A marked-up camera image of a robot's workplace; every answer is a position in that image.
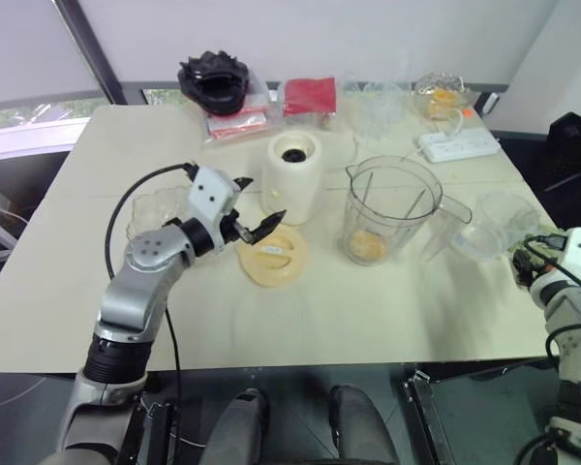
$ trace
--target power strip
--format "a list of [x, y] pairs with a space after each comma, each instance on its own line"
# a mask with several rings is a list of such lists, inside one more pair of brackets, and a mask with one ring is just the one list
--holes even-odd
[[464, 129], [456, 136], [432, 133], [420, 136], [419, 148], [432, 163], [494, 155], [502, 148], [484, 128]]

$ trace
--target black wire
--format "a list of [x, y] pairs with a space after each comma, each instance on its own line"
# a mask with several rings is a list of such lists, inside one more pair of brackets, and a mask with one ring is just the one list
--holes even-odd
[[178, 358], [178, 342], [176, 341], [176, 334], [174, 333], [174, 326], [172, 325], [172, 318], [170, 312], [166, 307], [166, 322], [168, 323], [168, 330], [170, 331], [170, 339], [172, 340], [172, 348], [174, 349], [174, 366], [176, 373], [176, 434], [174, 438], [174, 458], [173, 463], [178, 463], [179, 447], [181, 446], [181, 399], [183, 398], [183, 387], [181, 384], [181, 362]]
[[[142, 184], [144, 184], [144, 182], [148, 181], [149, 179], [158, 176], [159, 174], [163, 174], [165, 172], [170, 172], [170, 171], [177, 171], [177, 170], [184, 170], [185, 169], [185, 164], [182, 165], [171, 165], [169, 167], [165, 167], [165, 168], [161, 168], [159, 170], [155, 170], [152, 171], [150, 173], [148, 173], [146, 176], [142, 177], [141, 179], [139, 179], [138, 181], [136, 181], [136, 183], [130, 187], [129, 189], [127, 189], [127, 191], [125, 192], [125, 194], [123, 194], [123, 196], [120, 198], [120, 200], [118, 201], [118, 203], [116, 204], [116, 206], [114, 207], [114, 210], [112, 211], [111, 216], [109, 217], [109, 221], [107, 223], [107, 229], [106, 229], [106, 240], [104, 242], [104, 254], [106, 257], [106, 268], [107, 268], [107, 275], [109, 276], [109, 279], [113, 279], [114, 278], [114, 268], [112, 267], [112, 262], [111, 262], [111, 257], [109, 255], [109, 245], [112, 239], [112, 232], [114, 230], [114, 224], [116, 223], [116, 218], [118, 217], [118, 214], [120, 213], [121, 208], [123, 207], [123, 205], [125, 204], [125, 202], [127, 201], [127, 199], [129, 198], [129, 196]], [[168, 307], [166, 307], [164, 314], [166, 315], [166, 322], [168, 323], [168, 330], [170, 333], [170, 339], [172, 340], [172, 348], [174, 350], [174, 371], [176, 373], [176, 439], [174, 441], [174, 456], [173, 456], [173, 463], [176, 464], [178, 463], [178, 459], [179, 459], [179, 454], [178, 454], [178, 449], [180, 447], [181, 441], [181, 398], [183, 397], [183, 389], [182, 389], [182, 385], [181, 385], [181, 362], [179, 360], [179, 356], [178, 356], [178, 342], [176, 341], [176, 334], [174, 333], [174, 326], [172, 325], [172, 318], [170, 317], [170, 312], [168, 310]]]
[[516, 457], [514, 457], [513, 465], [521, 465], [523, 463], [523, 459], [528, 454], [528, 452], [532, 450], [536, 445], [542, 443], [547, 439], [548, 435], [546, 433], [542, 433], [528, 441], [526, 445], [519, 450], [519, 453], [516, 454]]
[[563, 332], [574, 331], [575, 329], [581, 329], [581, 323], [577, 325], [568, 325], [559, 327], [555, 331], [551, 332], [547, 336], [546, 341], [544, 341], [544, 350], [546, 351], [546, 356], [549, 357], [551, 364], [556, 370], [560, 368], [560, 363], [558, 362], [559, 359], [553, 356], [553, 352], [551, 352], [551, 343], [555, 340], [556, 337], [558, 337]]
[[581, 280], [579, 278], [577, 278], [574, 274], [572, 274], [570, 271], [568, 271], [563, 266], [561, 266], [557, 262], [557, 260], [554, 260], [554, 259], [551, 259], [550, 257], [547, 257], [546, 255], [542, 254], [541, 252], [538, 252], [534, 247], [532, 247], [530, 245], [530, 242], [533, 242], [533, 241], [538, 242], [540, 239], [542, 239], [542, 236], [541, 235], [535, 235], [534, 237], [528, 237], [527, 239], [525, 239], [523, 241], [523, 245], [525, 246], [525, 248], [527, 250], [529, 250], [530, 252], [532, 252], [537, 257], [543, 259], [546, 263], [552, 264], [553, 266], [555, 266], [556, 269], [559, 269], [563, 274], [565, 274], [568, 278], [570, 278], [578, 286], [581, 287]]

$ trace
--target plastic bag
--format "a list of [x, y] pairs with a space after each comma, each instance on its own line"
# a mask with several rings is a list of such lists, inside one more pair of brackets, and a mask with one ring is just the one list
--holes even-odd
[[336, 80], [296, 78], [278, 86], [278, 102], [286, 124], [325, 129], [336, 114]]
[[206, 131], [205, 143], [213, 140], [230, 140], [240, 135], [272, 129], [276, 124], [274, 107], [269, 99], [266, 83], [250, 70], [250, 83], [243, 108], [230, 116], [203, 113]]
[[360, 138], [381, 139], [405, 117], [407, 94], [392, 80], [363, 86], [347, 80], [339, 88], [339, 115]]

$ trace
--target measuring cup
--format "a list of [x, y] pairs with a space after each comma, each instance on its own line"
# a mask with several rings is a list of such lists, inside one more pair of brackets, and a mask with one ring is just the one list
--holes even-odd
[[385, 261], [438, 211], [451, 222], [431, 239], [430, 255], [439, 252], [455, 234], [451, 225], [462, 227], [472, 220], [472, 212], [445, 196], [439, 179], [419, 163], [381, 156], [346, 170], [351, 185], [342, 242], [345, 253], [358, 264]]

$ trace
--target black plastic object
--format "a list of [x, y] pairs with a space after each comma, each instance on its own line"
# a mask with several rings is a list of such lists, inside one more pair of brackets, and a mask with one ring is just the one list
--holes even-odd
[[151, 407], [151, 413], [149, 415], [152, 417], [152, 420], [146, 465], [167, 465], [174, 406], [169, 403], [160, 407], [155, 405]]
[[236, 183], [237, 186], [239, 186], [239, 189], [244, 190], [246, 187], [248, 187], [250, 184], [252, 184], [252, 182], [254, 182], [254, 179], [252, 179], [251, 177], [236, 177], [234, 179], [234, 182]]
[[220, 50], [181, 62], [178, 82], [183, 95], [204, 111], [228, 116], [243, 108], [250, 78], [245, 64]]
[[530, 260], [529, 252], [525, 250], [515, 250], [512, 256], [512, 264], [516, 269], [516, 282], [529, 288], [534, 282], [534, 268]]
[[559, 465], [558, 452], [552, 445], [534, 449], [530, 465]]
[[194, 179], [196, 179], [196, 175], [198, 174], [199, 169], [200, 167], [195, 163], [186, 163], [183, 165], [183, 170], [185, 170], [187, 177], [189, 177], [190, 181], [192, 182], [194, 182]]
[[556, 417], [581, 423], [581, 385], [571, 381], [560, 383]]
[[275, 213], [271, 213], [267, 216], [264, 220], [262, 220], [259, 226], [252, 231], [253, 241], [252, 244], [256, 244], [257, 242], [265, 239], [268, 235], [273, 233], [273, 231], [278, 227], [282, 220], [284, 219], [284, 215], [286, 215], [287, 211], [276, 211]]
[[215, 247], [206, 228], [196, 218], [187, 220], [179, 228], [189, 237], [197, 257], [202, 257]]
[[555, 121], [546, 142], [536, 153], [526, 150], [524, 159], [517, 168], [555, 224], [581, 227], [581, 116]]
[[97, 383], [122, 385], [144, 376], [152, 342], [122, 343], [93, 334], [83, 373]]
[[134, 465], [134, 457], [138, 457], [139, 454], [139, 447], [142, 444], [142, 437], [144, 436], [146, 410], [139, 405], [139, 398], [134, 399], [133, 402], [131, 407], [132, 414], [129, 419], [127, 431], [125, 432], [123, 445], [118, 452], [116, 460], [110, 462], [114, 465]]
[[572, 286], [566, 280], [565, 281], [554, 281], [553, 283], [545, 286], [540, 290], [540, 301], [547, 306], [553, 297], [559, 292], [566, 288], [576, 288]]
[[222, 221], [220, 222], [220, 233], [222, 233], [222, 238], [224, 239], [225, 244], [234, 242], [239, 238], [239, 232], [236, 230], [234, 225], [238, 217], [239, 212], [233, 208], [232, 212], [222, 218]]
[[301, 163], [306, 161], [306, 154], [298, 148], [290, 148], [282, 154], [282, 160], [287, 163]]

